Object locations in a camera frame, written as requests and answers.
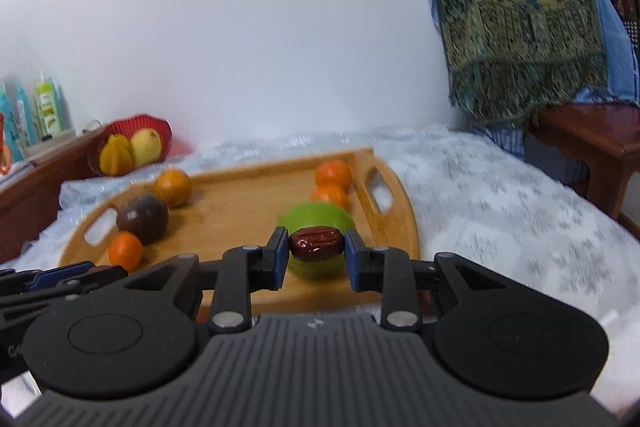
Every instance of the patterned shawl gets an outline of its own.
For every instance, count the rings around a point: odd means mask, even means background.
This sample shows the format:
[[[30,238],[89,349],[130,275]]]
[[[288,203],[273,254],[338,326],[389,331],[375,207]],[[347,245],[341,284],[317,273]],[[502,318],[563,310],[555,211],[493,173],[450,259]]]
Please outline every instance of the patterned shawl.
[[[606,87],[594,0],[436,0],[449,97],[474,124],[521,125]]]

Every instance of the wooden tray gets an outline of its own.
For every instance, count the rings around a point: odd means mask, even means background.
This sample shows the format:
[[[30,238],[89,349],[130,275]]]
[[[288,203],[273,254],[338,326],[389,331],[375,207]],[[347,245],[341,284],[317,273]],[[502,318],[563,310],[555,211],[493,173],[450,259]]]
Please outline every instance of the wooden tray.
[[[145,247],[146,261],[159,263],[179,253],[196,253],[202,261],[210,261],[239,245],[264,245],[276,227],[278,216],[308,200],[315,188],[316,167],[337,158],[346,161],[353,173],[351,214],[366,245],[393,245],[407,251],[412,259],[419,259],[414,212],[404,188],[371,149],[361,149],[194,176],[190,204],[170,211],[169,230],[163,239]],[[386,212],[380,211],[370,192],[370,183],[377,172],[393,197]],[[94,210],[71,238],[60,264],[79,261],[109,264],[106,248],[116,233],[115,227],[95,246],[87,243],[85,233],[106,210],[117,209],[151,187],[152,184],[132,185]],[[211,295],[208,292],[204,296],[206,308]],[[252,311],[258,315],[322,311],[377,298],[375,293],[352,292],[347,277],[306,281],[287,271],[280,291],[253,293],[251,301]]]

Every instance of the red date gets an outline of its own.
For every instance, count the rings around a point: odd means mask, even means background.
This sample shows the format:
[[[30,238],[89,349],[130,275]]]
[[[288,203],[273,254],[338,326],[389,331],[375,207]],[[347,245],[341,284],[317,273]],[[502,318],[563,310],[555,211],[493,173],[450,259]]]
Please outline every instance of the red date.
[[[344,250],[344,237],[334,227],[306,227],[289,236],[289,250],[299,261],[325,261]]]

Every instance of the blue garment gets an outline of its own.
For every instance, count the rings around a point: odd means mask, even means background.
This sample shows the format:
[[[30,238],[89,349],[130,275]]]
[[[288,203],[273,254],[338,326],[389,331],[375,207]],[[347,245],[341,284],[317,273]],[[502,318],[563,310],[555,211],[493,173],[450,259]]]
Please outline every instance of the blue garment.
[[[435,0],[431,3],[431,19],[438,29],[440,20]],[[627,102],[640,105],[640,73],[638,59],[625,27],[610,0],[595,0],[604,51],[607,55],[609,92],[585,88],[574,98],[575,103]],[[486,136],[501,149],[524,159],[524,136],[520,129],[487,129],[476,127],[476,134]]]

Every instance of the tangerine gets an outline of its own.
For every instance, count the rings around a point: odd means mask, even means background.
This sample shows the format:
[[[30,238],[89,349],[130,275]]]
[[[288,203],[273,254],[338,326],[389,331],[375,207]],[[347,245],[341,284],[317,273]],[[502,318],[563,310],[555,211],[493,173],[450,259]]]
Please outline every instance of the tangerine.
[[[348,208],[349,196],[337,183],[325,183],[320,185],[311,194],[311,201],[324,201],[325,203],[333,203],[341,208]]]
[[[131,272],[142,261],[144,250],[142,242],[131,232],[118,232],[107,249],[109,263],[113,266],[119,264],[126,271]]]
[[[166,206],[175,208],[189,200],[193,192],[193,183],[186,172],[180,169],[167,169],[158,176],[154,190]]]
[[[316,169],[316,185],[320,187],[327,183],[340,185],[344,190],[348,190],[353,182],[351,169],[342,160],[332,160],[323,162]]]

